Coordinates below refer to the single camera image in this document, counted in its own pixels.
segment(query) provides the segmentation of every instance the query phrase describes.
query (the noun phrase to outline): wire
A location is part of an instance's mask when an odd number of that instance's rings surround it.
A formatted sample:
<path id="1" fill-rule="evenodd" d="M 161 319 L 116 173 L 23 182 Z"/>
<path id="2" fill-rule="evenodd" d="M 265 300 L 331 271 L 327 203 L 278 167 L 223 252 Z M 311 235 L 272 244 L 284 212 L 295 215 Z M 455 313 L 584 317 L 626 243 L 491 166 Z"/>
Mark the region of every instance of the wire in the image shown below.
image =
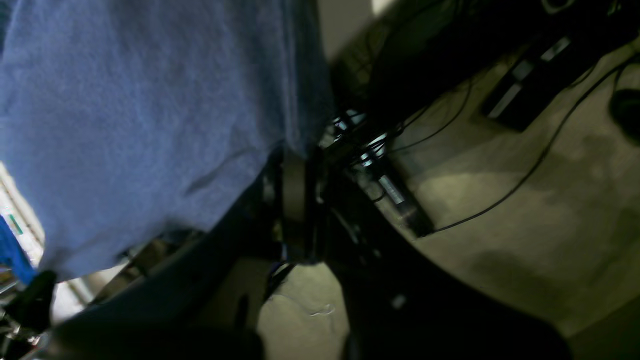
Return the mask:
<path id="1" fill-rule="evenodd" d="M 565 88 L 565 90 L 575 88 L 576 86 L 582 84 L 585 80 L 587 80 L 589 78 L 589 76 L 591 75 L 591 73 L 593 73 L 593 71 L 596 69 L 596 65 L 598 65 L 598 63 L 596 63 L 589 70 L 587 70 L 587 72 L 580 79 L 576 80 L 576 82 L 574 82 L 571 85 L 567 86 Z"/>
<path id="2" fill-rule="evenodd" d="M 576 103 L 571 107 L 569 112 L 564 116 L 562 121 L 560 121 L 560 125 L 558 125 L 558 127 L 556 128 L 556 131 L 551 136 L 551 139 L 549 140 L 549 143 L 547 143 L 547 146 L 545 146 L 545 148 L 542 150 L 542 153 L 540 154 L 540 156 L 536 160 L 535 164 L 531 167 L 531 169 L 528 171 L 528 173 L 526 175 L 524 175 L 524 177 L 516 184 L 516 186 L 514 186 L 505 196 L 503 196 L 500 200 L 494 202 L 488 208 L 480 211 L 479 213 L 471 215 L 470 217 L 464 218 L 463 220 L 455 222 L 455 223 L 453 223 L 451 225 L 447 225 L 445 227 L 441 227 L 439 229 L 435 229 L 434 233 L 439 233 L 440 231 L 445 231 L 445 230 L 451 229 L 452 227 L 456 227 L 458 225 L 464 224 L 465 222 L 468 222 L 468 221 L 471 221 L 471 220 L 473 220 L 473 219 L 475 219 L 477 217 L 480 217 L 480 216 L 488 213 L 489 211 L 493 210 L 498 205 L 502 204 L 508 198 L 510 198 L 535 173 L 535 171 L 540 167 L 540 164 L 542 164 L 542 162 L 547 158 L 547 155 L 549 155 L 551 147 L 553 146 L 554 142 L 556 142 L 556 139 L 557 139 L 558 135 L 560 134 L 560 131 L 564 128 L 564 125 L 567 123 L 567 120 L 575 112 L 575 110 L 578 108 L 578 106 L 580 106 L 580 104 L 582 104 L 582 102 L 584 102 L 587 99 L 587 97 L 589 97 L 589 95 L 591 95 L 591 93 L 594 90 L 596 90 L 596 88 L 598 88 L 598 86 L 600 86 L 600 84 L 602 84 L 611 75 L 613 75 L 615 73 L 618 73 L 618 75 L 616 76 L 616 79 L 618 79 L 620 74 L 622 73 L 622 70 L 624 70 L 633 61 L 637 61 L 637 60 L 638 59 L 634 56 L 631 59 L 625 61 L 624 63 L 616 66 L 615 68 L 610 70 L 608 73 L 606 73 L 604 76 L 602 76 L 593 86 L 591 86 L 584 94 L 582 94 L 582 96 L 580 96 L 578 101 L 576 101 Z"/>
<path id="3" fill-rule="evenodd" d="M 440 132 L 442 132 L 444 129 L 446 129 L 449 125 L 451 125 L 454 121 L 456 121 L 456 119 L 457 119 L 458 117 L 460 117 L 460 115 L 462 114 L 462 111 L 465 109 L 465 107 L 467 107 L 467 103 L 468 103 L 468 101 L 469 101 L 469 97 L 471 96 L 471 89 L 472 89 L 472 87 L 473 87 L 473 86 L 472 86 L 472 82 L 471 82 L 471 80 L 469 80 L 469 82 L 468 82 L 468 83 L 469 83 L 469 85 L 468 85 L 468 88 L 467 88 L 467 94 L 466 94 L 466 96 L 465 96 L 465 100 L 462 102 L 462 105 L 460 106 L 460 109 L 459 109 L 459 110 L 458 110 L 458 112 L 453 116 L 453 118 L 451 118 L 451 120 L 449 120 L 446 124 L 444 124 L 440 129 L 436 130 L 433 134 L 431 134 L 431 135 L 429 135 L 429 136 L 427 136 L 427 137 L 425 137 L 425 138 L 423 138 L 423 139 L 421 139 L 421 140 L 418 140 L 418 141 L 416 141 L 416 142 L 414 142 L 414 143 L 411 143 L 411 144 L 409 144 L 409 145 L 406 145 L 406 146 L 399 147 L 399 148 L 397 148 L 397 149 L 393 149 L 393 150 L 391 150 L 391 151 L 388 151 L 388 152 L 387 152 L 387 155 L 389 155 L 389 154 L 393 154 L 393 153 L 395 153 L 395 152 L 404 151 L 404 150 L 409 149 L 410 147 L 414 147 L 414 146 L 416 146 L 416 145 L 418 145 L 418 144 L 420 144 L 420 143 L 423 143 L 423 142 L 425 142 L 425 141 L 429 140 L 430 138 L 432 138 L 432 137 L 436 136 L 437 134 L 439 134 Z M 415 119 L 413 119 L 411 122 L 409 122 L 409 124 L 405 125 L 405 127 L 407 127 L 407 126 L 411 125 L 411 123 L 412 123 L 413 121 L 415 121 Z"/>

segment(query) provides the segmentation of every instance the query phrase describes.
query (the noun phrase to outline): blue object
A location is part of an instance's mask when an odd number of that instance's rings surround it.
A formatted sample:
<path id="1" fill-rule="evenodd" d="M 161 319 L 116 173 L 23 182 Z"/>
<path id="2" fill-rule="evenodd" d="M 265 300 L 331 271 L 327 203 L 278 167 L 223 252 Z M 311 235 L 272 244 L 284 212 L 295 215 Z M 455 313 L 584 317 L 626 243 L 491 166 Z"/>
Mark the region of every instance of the blue object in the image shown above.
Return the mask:
<path id="1" fill-rule="evenodd" d="M 0 217 L 0 263 L 11 268 L 14 276 L 25 285 L 30 284 L 36 275 L 29 258 L 3 217 Z"/>
<path id="2" fill-rule="evenodd" d="M 310 154 L 333 115 L 312 3 L 9 2 L 0 161 L 44 228 L 39 270 L 209 231 L 276 148 Z"/>

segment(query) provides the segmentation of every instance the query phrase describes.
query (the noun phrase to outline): black cable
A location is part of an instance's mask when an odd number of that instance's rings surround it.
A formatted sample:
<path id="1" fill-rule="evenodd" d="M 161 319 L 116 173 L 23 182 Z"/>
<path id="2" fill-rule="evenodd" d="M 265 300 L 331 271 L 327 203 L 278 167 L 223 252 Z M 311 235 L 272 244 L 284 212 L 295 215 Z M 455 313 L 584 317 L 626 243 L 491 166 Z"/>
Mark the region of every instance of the black cable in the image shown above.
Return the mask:
<path id="1" fill-rule="evenodd" d="M 473 220 L 473 219 L 475 219 L 477 217 L 480 217 L 481 215 L 484 215 L 484 214 L 488 213 L 489 211 L 493 210 L 498 205 L 502 204 L 505 200 L 510 198 L 533 175 L 533 173 L 540 167 L 540 164 L 542 164 L 542 161 L 544 161 L 547 158 L 547 155 L 549 154 L 549 152 L 551 150 L 551 147 L 553 146 L 553 144 L 556 141 L 558 135 L 560 134 L 560 131 L 562 130 L 562 128 L 566 124 L 566 122 L 569 119 L 569 117 L 571 117 L 573 112 L 575 112 L 575 110 L 578 108 L 578 106 L 580 106 L 580 104 L 582 104 L 582 102 L 585 101 L 587 99 L 587 97 L 589 95 L 591 95 L 591 93 L 596 88 L 598 88 L 598 86 L 600 86 L 600 84 L 602 84 L 606 79 L 608 79 L 609 76 L 615 74 L 616 72 L 622 73 L 622 70 L 624 70 L 624 68 L 626 68 L 630 63 L 632 63 L 633 61 L 636 61 L 636 60 L 637 60 L 637 58 L 633 57 L 633 58 L 625 61 L 624 63 L 618 65 L 617 67 L 613 68 L 608 73 L 606 73 L 603 77 L 601 77 L 593 86 L 591 86 L 589 88 L 589 90 L 587 90 L 584 94 L 582 94 L 580 99 L 578 99 L 578 101 L 576 101 L 576 103 L 572 106 L 572 108 L 569 110 L 569 112 L 564 116 L 564 118 L 560 122 L 560 125 L 558 125 L 558 127 L 557 127 L 556 131 L 554 132 L 553 136 L 551 136 L 551 139 L 549 140 L 549 143 L 547 143 L 547 146 L 545 146 L 545 148 L 542 150 L 542 153 L 540 154 L 540 156 L 536 160 L 536 162 L 533 165 L 533 167 L 531 167 L 529 172 L 526 175 L 524 175 L 524 177 L 518 182 L 518 184 L 516 184 L 516 186 L 514 186 L 505 196 L 503 196 L 497 202 L 493 203 L 488 208 L 480 211 L 479 213 L 476 213 L 475 215 L 472 215 L 470 217 L 464 218 L 463 220 L 455 222 L 455 223 L 453 223 L 451 225 L 447 225 L 445 227 L 441 227 L 439 229 L 436 229 L 436 230 L 434 230 L 434 233 L 439 233 L 440 231 L 451 229 L 452 227 L 456 227 L 458 225 L 464 224 L 465 222 L 468 222 L 468 221 L 471 221 L 471 220 Z"/>
<path id="2" fill-rule="evenodd" d="M 596 63 L 589 70 L 587 70 L 587 72 L 580 79 L 576 80 L 576 82 L 574 82 L 571 85 L 567 86 L 565 88 L 565 90 L 575 88 L 576 86 L 582 84 L 585 80 L 587 80 L 589 78 L 589 76 L 591 75 L 591 73 L 596 69 L 596 65 L 598 65 L 598 63 Z"/>
<path id="3" fill-rule="evenodd" d="M 378 184 L 378 186 L 380 187 L 380 191 L 382 191 L 382 195 L 373 199 L 373 202 L 379 202 L 387 196 L 387 191 L 380 184 Z"/>
<path id="4" fill-rule="evenodd" d="M 409 145 L 406 145 L 406 146 L 399 147 L 399 148 L 397 148 L 397 149 L 391 150 L 391 151 L 387 152 L 387 155 L 389 155 L 389 154 L 393 154 L 393 153 L 395 153 L 395 152 L 399 152 L 399 151 L 407 150 L 407 149 L 409 149 L 410 147 L 414 147 L 414 146 L 416 146 L 416 145 L 418 145 L 418 144 L 420 144 L 420 143 L 423 143 L 423 142 L 425 142 L 425 141 L 429 140 L 430 138 L 432 138 L 432 137 L 436 136 L 437 134 L 439 134 L 440 132 L 442 132 L 444 129 L 446 129 L 449 125 L 451 125 L 454 121 L 456 121 L 456 119 L 457 119 L 458 117 L 460 117 L 460 115 L 462 114 L 462 111 L 463 111 L 463 110 L 465 109 L 465 107 L 467 106 L 467 103 L 468 103 L 468 101 L 469 101 L 469 97 L 471 96 L 471 89 L 472 89 L 472 87 L 473 87 L 472 82 L 471 82 L 471 80 L 469 80 L 469 85 L 468 85 L 468 89 L 467 89 L 467 94 L 466 94 L 466 96 L 465 96 L 465 100 L 462 102 L 462 105 L 460 106 L 460 109 L 459 109 L 459 110 L 458 110 L 458 112 L 453 116 L 453 118 L 451 118 L 451 120 L 449 120 L 446 124 L 444 124 L 440 129 L 436 130 L 433 134 L 431 134 L 431 135 L 429 135 L 429 136 L 427 136 L 427 137 L 425 137 L 425 138 L 423 138 L 423 139 L 421 139 L 421 140 L 418 140 L 418 141 L 416 141 L 416 142 L 414 142 L 414 143 L 411 143 L 411 144 L 409 144 Z M 409 122 L 409 124 L 405 125 L 405 127 L 406 127 L 406 126 L 411 125 L 411 123 L 412 123 L 413 121 L 415 121 L 415 119 L 413 119 L 411 122 Z"/>

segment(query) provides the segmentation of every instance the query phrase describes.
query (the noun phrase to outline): blue t-shirt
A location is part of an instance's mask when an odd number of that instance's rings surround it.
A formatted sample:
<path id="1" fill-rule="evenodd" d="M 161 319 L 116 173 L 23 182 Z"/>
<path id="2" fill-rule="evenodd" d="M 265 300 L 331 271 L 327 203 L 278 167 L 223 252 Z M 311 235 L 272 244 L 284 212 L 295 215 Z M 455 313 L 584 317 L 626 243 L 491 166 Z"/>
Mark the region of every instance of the blue t-shirt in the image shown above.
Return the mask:
<path id="1" fill-rule="evenodd" d="M 273 149 L 309 153 L 332 97 L 308 3 L 14 1 L 0 160 L 45 230 L 40 268 L 208 231 Z"/>

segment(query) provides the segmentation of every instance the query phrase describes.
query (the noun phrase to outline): black mouse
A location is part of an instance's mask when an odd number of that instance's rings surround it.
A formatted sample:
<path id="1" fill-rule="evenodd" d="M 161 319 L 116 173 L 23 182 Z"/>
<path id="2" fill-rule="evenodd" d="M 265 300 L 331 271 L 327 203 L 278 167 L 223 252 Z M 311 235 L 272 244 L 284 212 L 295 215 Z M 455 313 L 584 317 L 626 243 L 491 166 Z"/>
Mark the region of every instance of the black mouse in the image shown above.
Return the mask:
<path id="1" fill-rule="evenodd" d="M 640 144 L 640 90 L 618 90 L 609 101 L 609 113 L 622 131 Z"/>

